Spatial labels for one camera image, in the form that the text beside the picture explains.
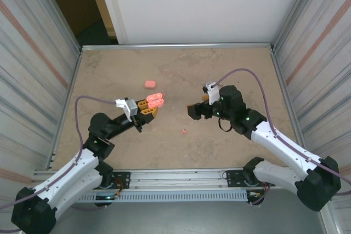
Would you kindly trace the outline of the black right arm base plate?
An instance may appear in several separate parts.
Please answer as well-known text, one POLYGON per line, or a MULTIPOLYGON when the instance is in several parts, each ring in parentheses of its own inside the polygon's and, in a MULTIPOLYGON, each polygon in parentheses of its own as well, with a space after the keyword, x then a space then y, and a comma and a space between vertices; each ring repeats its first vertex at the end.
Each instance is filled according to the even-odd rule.
POLYGON ((227 181, 228 187, 265 187, 267 183, 259 181, 251 172, 245 170, 226 170, 222 178, 227 181))

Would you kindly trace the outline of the black base electronics box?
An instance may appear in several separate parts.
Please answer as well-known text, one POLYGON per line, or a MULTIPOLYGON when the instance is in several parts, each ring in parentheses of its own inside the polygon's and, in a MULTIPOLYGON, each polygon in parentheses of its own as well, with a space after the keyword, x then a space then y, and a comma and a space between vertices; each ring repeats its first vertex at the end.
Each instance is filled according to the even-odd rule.
POLYGON ((114 200, 115 200, 114 194, 96 195, 94 204, 96 207, 110 206, 114 200))
POLYGON ((250 206, 258 206, 264 201, 264 190, 247 190, 247 203, 250 206))

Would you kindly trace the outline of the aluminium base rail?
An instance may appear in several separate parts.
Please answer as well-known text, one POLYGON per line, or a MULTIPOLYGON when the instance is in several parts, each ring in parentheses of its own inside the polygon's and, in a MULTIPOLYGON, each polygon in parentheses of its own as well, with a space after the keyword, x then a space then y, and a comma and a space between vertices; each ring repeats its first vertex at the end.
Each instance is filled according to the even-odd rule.
MULTIPOLYGON (((223 169, 147 169, 147 170, 109 170, 109 175, 104 176, 101 182, 101 189, 112 189, 113 172, 131 172, 131 183, 129 189, 140 190, 178 190, 178 189, 216 189, 219 187, 228 188, 227 181, 222 178, 222 173, 226 170, 242 170, 242 168, 223 169)), ((92 169, 88 172, 79 172, 74 176, 74 169, 68 174, 60 177, 60 171, 35 172, 35 182, 37 189, 59 189, 60 187, 70 188, 76 182, 88 182, 92 180, 93 174, 99 172, 92 169)), ((278 184, 277 177, 272 179, 259 180, 272 187, 283 188, 278 184)), ((260 187, 237 187, 242 189, 256 189, 260 187)))

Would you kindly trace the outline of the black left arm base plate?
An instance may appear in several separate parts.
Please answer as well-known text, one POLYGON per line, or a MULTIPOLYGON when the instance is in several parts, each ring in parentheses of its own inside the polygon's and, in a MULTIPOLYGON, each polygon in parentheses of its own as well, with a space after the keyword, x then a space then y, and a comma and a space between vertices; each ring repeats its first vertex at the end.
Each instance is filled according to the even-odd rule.
POLYGON ((117 189, 129 189, 131 172, 113 172, 112 183, 117 189))

